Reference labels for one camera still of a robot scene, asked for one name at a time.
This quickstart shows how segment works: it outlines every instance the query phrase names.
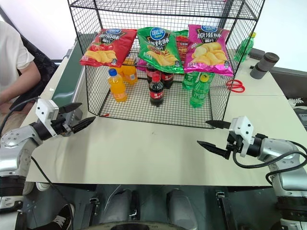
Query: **table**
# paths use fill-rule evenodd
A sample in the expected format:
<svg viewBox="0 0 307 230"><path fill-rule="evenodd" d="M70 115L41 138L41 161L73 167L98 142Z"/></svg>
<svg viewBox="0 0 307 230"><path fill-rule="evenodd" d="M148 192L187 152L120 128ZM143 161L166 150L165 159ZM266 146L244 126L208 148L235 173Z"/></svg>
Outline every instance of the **table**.
<svg viewBox="0 0 307 230"><path fill-rule="evenodd" d="M256 133L283 138L307 146L307 132L288 104L283 92L267 73L262 80L249 76L245 61L236 76L246 87L244 93L231 93L225 121L246 115ZM61 69L52 78L43 98L51 98ZM86 102L83 87L78 101ZM23 125L36 121L34 108ZM45 141L34 153L46 175L54 183L78 184L193 184L253 186L269 185L266 168L242 169L231 160L203 149L197 140L226 147L226 129L201 129L98 117L85 130L68 138ZM244 164L260 163L252 157L239 159ZM28 181L45 182L31 164Z"/></svg>

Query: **white shirt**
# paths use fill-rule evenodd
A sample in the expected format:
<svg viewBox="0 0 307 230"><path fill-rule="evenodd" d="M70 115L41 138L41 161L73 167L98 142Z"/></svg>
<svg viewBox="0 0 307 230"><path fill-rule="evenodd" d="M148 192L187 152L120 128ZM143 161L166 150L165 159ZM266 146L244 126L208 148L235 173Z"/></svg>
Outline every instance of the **white shirt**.
<svg viewBox="0 0 307 230"><path fill-rule="evenodd" d="M20 34L9 24L0 21L0 92L18 79L17 69L26 68L33 60Z"/></svg>

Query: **black cable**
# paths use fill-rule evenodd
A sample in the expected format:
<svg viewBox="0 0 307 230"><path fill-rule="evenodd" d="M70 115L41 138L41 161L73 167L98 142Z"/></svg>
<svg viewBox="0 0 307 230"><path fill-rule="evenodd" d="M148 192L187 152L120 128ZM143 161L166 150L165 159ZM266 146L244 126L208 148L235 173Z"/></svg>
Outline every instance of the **black cable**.
<svg viewBox="0 0 307 230"><path fill-rule="evenodd" d="M282 169L282 170L276 170L276 171L267 173L267 174L265 175L265 179L268 181L269 184L272 185L272 182L270 181L269 176L274 175L274 174L278 174L278 173L285 173L285 172L293 171L293 170L302 168L302 167L304 167L304 166L307 164L307 149L306 149L303 145L301 145L301 144L299 144L299 143L296 143L296 142L294 142L294 141L291 141L291 142L292 142L293 144L295 144L295 145L301 147L301 148L305 151L306 154L304 154L304 153L302 153L302 152L300 152L300 151L298 151L298 150L293 150L293 151L288 151L288 152L286 152L286 153L280 155L279 157L276 157L276 158L274 158L273 160L267 161L267 162L262 163L262 164L244 165L244 164L241 164L241 163L239 163L239 162L237 161L237 159L236 159L236 154L237 154L237 152L234 151L234 153L233 153L233 160L234 160L235 164L238 165L238 166L241 167L241 168L245 168L245 169L256 169L256 168L261 168L261 167L269 166L269 165L271 165L271 164L273 164L273 163L275 163L275 162L277 162L277 161L280 161L280 160L283 159L284 157L289 156L289 155L292 155L292 154L299 154L299 155L301 155L301 156L303 156L303 157L305 158L305 160L303 161L303 163L301 163L301 164L299 164L299 165L297 165L297 166L294 166L294 167L291 167L291 168L287 168L287 169Z"/></svg>
<svg viewBox="0 0 307 230"><path fill-rule="evenodd" d="M73 214L72 214L72 209L71 209L71 205L68 202L68 200L66 199L66 197L64 196L64 194L55 187L55 185L49 180L49 178L46 176L46 174L44 173L44 171L42 170L42 168L39 166L39 164L37 163L37 161L34 159L34 157L31 156L31 159L33 160L33 162L35 163L35 165L37 166L38 170L42 173L42 175L44 176L44 178L48 181L48 183L50 184L50 186L52 188L54 188L61 196L62 198L65 200L65 202L68 204L69 207L69 213L71 216L71 230L73 230Z"/></svg>
<svg viewBox="0 0 307 230"><path fill-rule="evenodd" d="M7 120L9 119L9 116L12 114L12 112L14 112L20 105L22 104L25 104L25 103L28 103L30 101L37 101L39 97L33 97L33 98L30 98L28 100L25 100L23 102L20 102L18 105L14 106L9 112L8 114L6 114L1 126L0 126L0 136L2 136L2 131L4 129L4 126L5 126L5 123L7 122Z"/></svg>

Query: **wire shelf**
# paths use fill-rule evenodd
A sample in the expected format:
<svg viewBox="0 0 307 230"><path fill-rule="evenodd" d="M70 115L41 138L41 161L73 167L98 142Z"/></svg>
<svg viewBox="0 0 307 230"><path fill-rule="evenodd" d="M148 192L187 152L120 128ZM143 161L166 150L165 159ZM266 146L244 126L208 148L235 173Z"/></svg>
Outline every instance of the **wire shelf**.
<svg viewBox="0 0 307 230"><path fill-rule="evenodd" d="M254 32L264 0L68 0L68 4L83 53L102 28L155 26L181 31L189 24L217 26L230 31L226 49L235 75L240 65L234 60L236 50ZM139 50L136 38L124 65L139 66ZM183 75L176 75L177 82L165 90L164 103L156 108L150 104L144 72L138 70L141 79L136 85L127 85L128 100L117 103L109 92L107 70L105 66L86 67L88 110L92 114L201 128L212 128L206 120L223 120L230 94L225 83L234 78L216 74L205 105L193 109L189 105L191 92L181 88Z"/></svg>

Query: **green bottle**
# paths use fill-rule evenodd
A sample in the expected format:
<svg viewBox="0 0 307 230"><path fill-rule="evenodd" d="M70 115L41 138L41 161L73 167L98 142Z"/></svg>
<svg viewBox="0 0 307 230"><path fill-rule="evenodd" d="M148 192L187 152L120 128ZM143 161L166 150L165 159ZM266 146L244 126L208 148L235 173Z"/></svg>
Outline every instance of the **green bottle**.
<svg viewBox="0 0 307 230"><path fill-rule="evenodd" d="M194 85L190 105L193 108L202 107L209 92L210 73L201 73L200 80Z"/></svg>
<svg viewBox="0 0 307 230"><path fill-rule="evenodd" d="M240 47L238 48L238 50L236 51L236 55L235 55L235 60L237 62L240 61L241 57L242 57L242 62L245 61L247 55L250 53L252 47L254 46L254 37L256 36L256 33L252 33L250 34L250 41L248 42L249 38L244 39L241 42Z"/></svg>
<svg viewBox="0 0 307 230"><path fill-rule="evenodd" d="M191 72L184 74L184 80L182 82L182 88L185 90L193 89L193 86L198 78L199 72Z"/></svg>

